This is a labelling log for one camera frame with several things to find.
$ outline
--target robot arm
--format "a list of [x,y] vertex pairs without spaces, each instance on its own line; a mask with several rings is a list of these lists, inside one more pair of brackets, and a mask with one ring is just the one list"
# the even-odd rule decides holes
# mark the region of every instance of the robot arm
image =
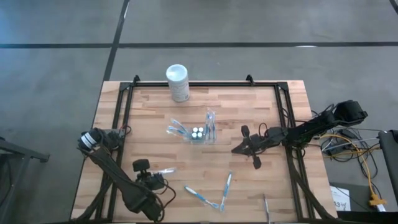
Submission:
[[[111,151],[118,148],[119,141],[117,132],[112,131],[106,134],[105,131],[94,128],[83,134],[78,140],[78,149],[98,165],[116,184],[128,210],[134,213],[143,212],[149,220],[159,222],[164,209],[162,201],[143,181],[133,182],[111,157]],[[141,164],[146,162],[149,168],[147,160],[140,162]]]
[[249,128],[244,125],[241,130],[243,141],[231,152],[252,156],[254,168],[258,169],[261,166],[261,161],[257,154],[263,153],[267,148],[278,146],[280,143],[284,146],[303,148],[317,134],[339,125],[348,127],[362,123],[368,116],[357,101],[348,100],[330,107],[321,112],[319,116],[295,128],[269,128],[264,137],[258,134],[250,135]]

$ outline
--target cable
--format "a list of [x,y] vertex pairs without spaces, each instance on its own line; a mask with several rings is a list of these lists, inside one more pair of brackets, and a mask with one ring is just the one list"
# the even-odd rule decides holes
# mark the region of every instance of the cable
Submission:
[[287,118],[287,121],[288,121],[287,122],[287,127],[289,127],[289,123],[291,124],[290,127],[292,127],[293,126],[293,122],[311,123],[311,122],[308,122],[308,121],[302,121],[302,120],[296,120],[296,119],[294,121],[292,121],[289,118],[289,112],[285,108],[282,108],[282,111],[283,111],[284,117]]
[[[351,140],[349,140],[348,138],[345,138],[345,137],[343,137],[343,136],[339,136],[339,135],[337,135],[337,134],[324,134],[324,135],[322,135],[320,138],[325,138],[325,137],[336,137],[336,138],[341,138],[341,139],[344,139],[344,140],[347,141],[347,142],[352,143]],[[354,146],[355,150],[357,150],[358,152],[360,151],[354,144],[353,144],[353,146]],[[373,188],[372,188],[372,183],[371,183],[371,178],[370,178],[371,173],[370,173],[368,164],[366,163],[366,160],[365,160],[365,158],[364,158],[362,155],[360,155],[360,157],[362,158],[363,164],[365,165],[366,171],[368,172],[368,182],[369,182],[369,188],[371,189],[371,195],[375,195],[375,193],[374,193],[374,191],[373,191]]]
[[381,197],[380,190],[378,189],[378,187],[376,186],[376,184],[374,184],[373,182],[371,182],[371,183],[372,183],[373,187],[377,190],[377,192],[378,192],[378,194],[379,194],[379,196],[380,196],[380,199],[383,199],[383,198]]
[[312,113],[315,113],[316,116],[319,116],[318,112],[311,110]]
[[162,193],[155,193],[155,194],[157,194],[157,195],[162,195],[162,194],[164,194],[164,192],[166,192],[166,190],[167,190],[167,188],[165,188],[165,189],[162,191]]
[[337,190],[339,190],[341,193],[345,194],[346,196],[348,196],[353,202],[355,202],[355,204],[359,205],[361,208],[365,209],[365,211],[371,212],[369,209],[365,208],[364,206],[362,206],[361,204],[359,204],[357,201],[355,201],[351,196],[349,196],[348,194],[344,193],[342,190],[340,190],[338,187],[336,187]]
[[339,144],[339,145],[337,145],[337,146],[332,146],[332,147],[329,147],[329,148],[327,148],[327,146],[324,148],[324,149],[322,149],[321,151],[322,152],[324,152],[324,151],[329,151],[330,149],[334,149],[334,148],[336,148],[336,147],[340,147],[340,146],[347,146],[347,145],[350,145],[350,144],[352,144],[352,143],[359,143],[359,142],[363,142],[363,141],[370,141],[370,140],[376,140],[376,139],[378,139],[378,138],[368,138],[368,139],[362,139],[362,140],[358,140],[358,141],[350,141],[350,142],[347,142],[347,143],[344,143],[344,144]]
[[331,144],[331,142],[333,142],[333,138],[331,138],[330,142],[323,149],[321,149],[321,152],[325,151],[325,149]]
[[370,150],[364,150],[364,151],[359,151],[359,152],[341,152],[341,153],[338,153],[338,154],[334,154],[334,155],[332,155],[332,156],[323,156],[323,158],[332,158],[332,157],[337,157],[337,156],[341,156],[341,155],[359,154],[359,153],[365,154],[365,153],[367,153],[367,152],[372,152],[372,151],[374,151],[374,150],[380,150],[380,148],[375,148],[375,149],[370,149]]
[[1,201],[0,201],[0,208],[2,207],[3,203],[6,201],[8,195],[9,195],[9,193],[11,191],[11,185],[12,185],[12,174],[11,174],[10,159],[8,158],[8,156],[5,156],[5,157],[6,157],[6,163],[7,163],[7,166],[8,166],[9,187],[7,189],[7,193],[5,194],[4,198],[1,199]]
[[[347,127],[336,127],[339,129],[346,129]],[[384,131],[384,130],[380,130],[380,129],[371,129],[371,128],[350,128],[353,130],[363,130],[363,131]]]
[[119,128],[119,134],[120,134],[121,130],[123,130],[123,129],[124,129],[124,132],[125,132],[123,138],[125,138],[126,135],[130,134],[132,128],[131,128],[130,126],[128,126],[128,125],[123,125],[123,126],[121,126],[121,127]]
[[164,205],[164,208],[166,208],[175,199],[175,197],[177,196],[177,193],[175,192],[175,190],[173,188],[171,188],[169,186],[169,182],[166,179],[164,179],[165,181],[167,181],[167,183],[165,184],[165,183],[161,182],[156,176],[155,176],[155,178],[156,178],[157,181],[159,181],[159,183],[163,184],[166,187],[166,189],[163,191],[163,193],[167,189],[170,189],[173,192],[173,194],[174,194],[174,196]]
[[267,126],[267,124],[266,123],[261,123],[260,125],[259,125],[259,136],[260,136],[260,138],[262,137],[261,136],[261,125],[265,125],[266,126],[266,131],[264,132],[264,137],[268,137],[268,134],[267,134],[267,131],[268,131],[268,126]]

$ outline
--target butcher block tabletop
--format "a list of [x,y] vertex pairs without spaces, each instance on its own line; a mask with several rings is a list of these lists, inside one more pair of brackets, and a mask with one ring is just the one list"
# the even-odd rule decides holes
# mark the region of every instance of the butcher block tabletop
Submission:
[[[311,119],[304,82],[286,82],[295,118]],[[104,82],[94,127],[111,129],[119,84]],[[258,170],[253,168],[251,157],[231,153],[232,148],[242,142],[242,125],[247,125],[251,134],[258,132],[261,123],[266,123],[268,128],[280,126],[273,87],[191,86],[190,98],[183,103],[171,100],[168,87],[134,87],[133,90],[128,121],[132,131],[126,136],[122,169],[130,179],[135,180],[137,173],[132,169],[132,162],[138,159],[148,159],[150,170],[177,168],[175,173],[165,175],[177,197],[165,209],[163,222],[266,222],[263,194],[267,197],[273,222],[297,221],[284,147],[273,147],[260,154],[262,166]],[[122,123],[125,102],[126,97],[123,99],[119,124]],[[192,145],[166,133],[172,118],[188,127],[203,126],[207,108],[216,112],[217,140],[213,145]],[[319,147],[309,146],[305,150],[304,163],[311,191],[326,210],[336,217]],[[232,181],[222,213],[203,204],[183,188],[187,185],[209,201],[221,203],[230,171],[233,173]],[[82,214],[94,199],[100,189],[102,176],[103,171],[86,159],[71,218]],[[167,190],[159,197],[165,203],[172,196],[172,192]],[[300,199],[305,212],[303,194],[300,194]],[[106,198],[104,217],[107,215],[108,202],[109,198]],[[124,206],[120,191],[116,197],[113,221],[150,222],[143,213],[132,213]]]

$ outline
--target black cable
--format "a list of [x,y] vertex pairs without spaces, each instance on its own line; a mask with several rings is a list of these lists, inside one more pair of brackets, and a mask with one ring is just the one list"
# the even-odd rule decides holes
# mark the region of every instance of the black cable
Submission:
[[155,194],[157,194],[157,195],[162,195],[162,194],[164,194],[164,192],[166,192],[166,190],[167,190],[167,187],[166,187],[161,193],[155,193]]
[[267,126],[267,124],[266,123],[261,123],[260,125],[259,125],[259,136],[260,136],[260,138],[262,138],[262,136],[261,136],[261,125],[265,125],[266,126],[266,131],[264,132],[264,137],[268,137],[267,135],[267,131],[268,131],[268,126]]
[[365,211],[367,212],[372,212],[369,209],[365,208],[364,206],[362,206],[361,204],[359,204],[357,201],[355,201],[351,196],[349,196],[348,194],[344,193],[342,190],[340,190],[338,187],[336,187],[337,190],[339,190],[341,193],[345,194],[346,196],[348,196],[353,202],[355,202],[355,204],[359,205],[361,208],[365,209]]
[[159,183],[163,184],[163,185],[166,187],[166,189],[164,190],[164,192],[165,192],[167,189],[170,189],[170,190],[173,192],[173,194],[174,194],[174,196],[173,196],[166,204],[164,204],[164,208],[166,208],[166,207],[175,199],[175,197],[177,196],[177,193],[175,192],[175,190],[174,190],[172,187],[169,186],[169,182],[168,182],[166,179],[164,179],[164,180],[167,181],[167,183],[165,184],[165,183],[161,182],[156,176],[155,176],[155,178],[156,178],[156,180],[157,180]]
[[9,193],[11,191],[11,185],[12,185],[12,174],[11,174],[10,160],[9,160],[8,156],[5,156],[5,157],[6,157],[6,163],[7,163],[7,166],[8,166],[9,187],[7,189],[7,193],[5,194],[4,198],[1,199],[1,201],[0,201],[0,208],[2,207],[3,203],[6,201],[8,195],[9,195]]
[[[298,151],[299,151],[299,149],[296,149],[296,148],[293,148],[293,150],[294,150],[296,153],[298,153]],[[304,156],[305,156],[305,149],[301,149],[301,151],[303,151],[302,157],[304,158]]]
[[319,114],[318,114],[316,111],[311,110],[311,112],[312,112],[312,113],[315,113],[316,116],[319,116]]
[[297,120],[297,119],[295,119],[294,121],[292,121],[292,120],[289,118],[289,112],[288,112],[285,108],[282,108],[282,111],[283,111],[284,117],[287,118],[287,127],[288,127],[288,128],[293,126],[293,122],[311,123],[311,122],[308,122],[308,121],[302,121],[302,120]]
[[376,186],[376,184],[374,184],[373,182],[371,182],[371,184],[372,184],[373,187],[377,190],[377,192],[378,192],[378,194],[379,194],[379,196],[380,196],[380,199],[383,199],[383,198],[381,197],[380,190],[378,189],[378,187]]
[[132,130],[131,127],[126,125],[126,135],[130,134],[131,130]]

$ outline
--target clear plastic holder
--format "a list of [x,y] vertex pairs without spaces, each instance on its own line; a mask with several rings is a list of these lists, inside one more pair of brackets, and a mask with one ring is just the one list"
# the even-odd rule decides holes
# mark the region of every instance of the clear plastic holder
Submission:
[[207,108],[203,127],[188,128],[175,119],[171,119],[171,123],[175,126],[168,126],[166,132],[191,144],[213,144],[217,139],[216,113],[210,108]]

